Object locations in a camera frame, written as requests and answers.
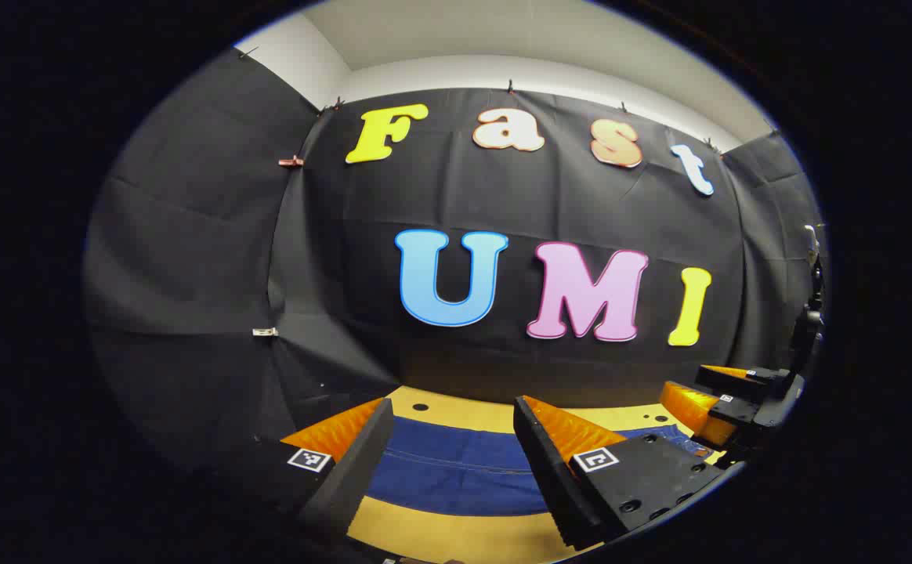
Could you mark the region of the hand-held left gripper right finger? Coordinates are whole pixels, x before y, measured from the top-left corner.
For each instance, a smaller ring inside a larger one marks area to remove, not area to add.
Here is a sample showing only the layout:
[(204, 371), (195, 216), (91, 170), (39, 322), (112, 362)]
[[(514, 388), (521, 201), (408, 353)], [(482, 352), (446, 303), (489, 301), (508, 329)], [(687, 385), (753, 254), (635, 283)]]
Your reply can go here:
[(561, 541), (577, 552), (641, 537), (725, 484), (746, 457), (746, 429), (711, 449), (660, 403), (560, 408), (521, 396), (513, 428)]

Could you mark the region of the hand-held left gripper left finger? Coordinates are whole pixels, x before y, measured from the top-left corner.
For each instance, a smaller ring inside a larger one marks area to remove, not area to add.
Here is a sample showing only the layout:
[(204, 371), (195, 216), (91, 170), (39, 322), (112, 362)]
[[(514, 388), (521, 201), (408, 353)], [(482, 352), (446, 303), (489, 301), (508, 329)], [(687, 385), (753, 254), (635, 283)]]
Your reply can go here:
[(346, 535), (394, 429), (391, 399), (331, 415), (233, 452), (233, 490), (321, 541)]

